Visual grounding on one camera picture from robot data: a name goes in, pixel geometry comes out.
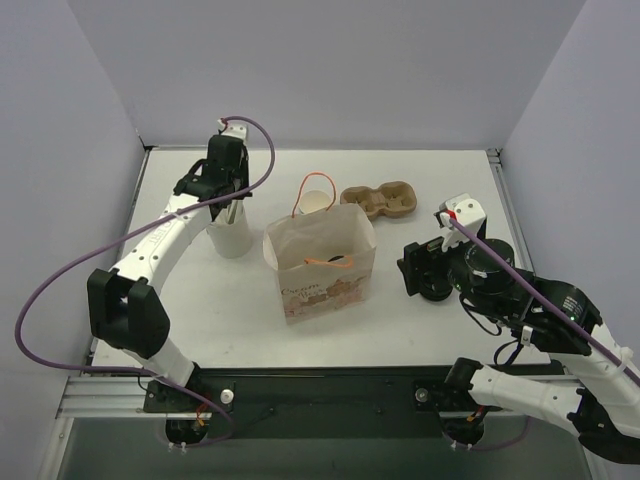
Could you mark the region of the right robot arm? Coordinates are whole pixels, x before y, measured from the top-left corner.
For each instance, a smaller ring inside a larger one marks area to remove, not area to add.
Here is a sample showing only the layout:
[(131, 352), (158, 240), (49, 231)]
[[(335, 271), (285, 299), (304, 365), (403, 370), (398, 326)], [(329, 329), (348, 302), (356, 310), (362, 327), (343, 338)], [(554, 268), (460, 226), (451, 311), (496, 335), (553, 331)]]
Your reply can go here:
[(435, 409), (469, 411), (441, 426), (455, 445), (474, 447), (491, 411), (543, 420), (593, 454), (618, 464), (639, 462), (639, 371), (613, 339), (599, 310), (577, 287), (516, 267), (500, 239), (445, 248), (436, 237), (406, 245), (397, 265), (410, 296), (432, 302), (457, 295), (474, 321), (508, 332), (514, 351), (504, 362), (459, 357), (438, 390), (422, 383)]

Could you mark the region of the stack of black lids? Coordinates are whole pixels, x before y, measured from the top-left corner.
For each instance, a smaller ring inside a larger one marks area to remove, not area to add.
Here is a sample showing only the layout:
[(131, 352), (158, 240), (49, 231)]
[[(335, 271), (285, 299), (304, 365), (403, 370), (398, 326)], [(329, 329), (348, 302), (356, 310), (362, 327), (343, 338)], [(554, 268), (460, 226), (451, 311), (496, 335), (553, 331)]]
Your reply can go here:
[(453, 287), (448, 282), (423, 282), (419, 287), (419, 293), (431, 302), (442, 302), (452, 293)]

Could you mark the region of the printed paper takeout bag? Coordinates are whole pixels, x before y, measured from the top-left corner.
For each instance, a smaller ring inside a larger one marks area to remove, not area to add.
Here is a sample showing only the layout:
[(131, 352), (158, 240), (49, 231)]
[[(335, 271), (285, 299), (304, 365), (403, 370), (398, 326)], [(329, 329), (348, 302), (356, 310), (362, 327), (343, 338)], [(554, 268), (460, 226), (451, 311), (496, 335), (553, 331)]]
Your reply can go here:
[[(332, 205), (310, 214), (298, 212), (301, 184), (291, 212), (269, 224), (263, 256), (274, 273), (284, 318), (293, 325), (364, 302), (369, 295), (377, 240), (365, 212), (341, 204), (333, 180)], [(349, 255), (346, 267), (329, 264)]]

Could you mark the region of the white straw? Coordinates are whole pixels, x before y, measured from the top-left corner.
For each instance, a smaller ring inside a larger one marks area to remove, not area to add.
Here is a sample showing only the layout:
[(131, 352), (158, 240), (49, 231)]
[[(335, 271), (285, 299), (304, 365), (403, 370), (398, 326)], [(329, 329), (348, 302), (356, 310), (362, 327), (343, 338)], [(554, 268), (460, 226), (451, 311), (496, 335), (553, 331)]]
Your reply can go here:
[(243, 202), (241, 200), (233, 200), (222, 213), (222, 221), (224, 224), (232, 225), (236, 222), (238, 212), (242, 209)]

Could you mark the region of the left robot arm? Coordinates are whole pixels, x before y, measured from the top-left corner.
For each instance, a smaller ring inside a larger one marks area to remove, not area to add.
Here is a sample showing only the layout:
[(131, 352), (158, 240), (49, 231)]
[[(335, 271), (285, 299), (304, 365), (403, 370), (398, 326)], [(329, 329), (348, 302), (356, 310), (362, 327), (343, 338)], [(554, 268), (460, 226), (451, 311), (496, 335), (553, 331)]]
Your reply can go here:
[(169, 339), (170, 319), (160, 292), (193, 240), (232, 202), (192, 211), (200, 202), (249, 186), (246, 132), (213, 135), (205, 158), (177, 181), (163, 215), (168, 219), (146, 234), (110, 270), (95, 270), (87, 281), (91, 333), (171, 381), (167, 398), (179, 410), (201, 403), (202, 384), (192, 379), (196, 365)]

